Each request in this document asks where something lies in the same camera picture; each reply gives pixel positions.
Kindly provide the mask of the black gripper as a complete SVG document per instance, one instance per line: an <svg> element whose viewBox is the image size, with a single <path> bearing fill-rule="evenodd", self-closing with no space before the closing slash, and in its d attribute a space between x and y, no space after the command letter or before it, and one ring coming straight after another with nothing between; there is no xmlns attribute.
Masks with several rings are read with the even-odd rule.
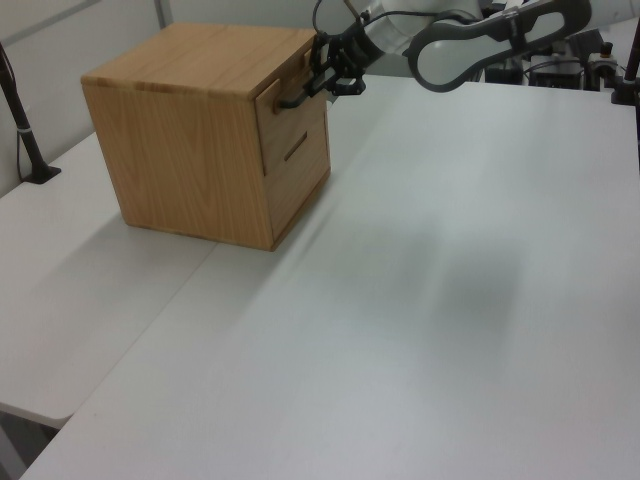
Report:
<svg viewBox="0 0 640 480"><path fill-rule="evenodd" d="M344 66L340 52L346 64ZM361 95L366 89L363 76L374 62L374 45L361 23L354 22L343 34L317 32L311 48L312 76L302 87L308 97L321 91L333 96Z"/></svg>

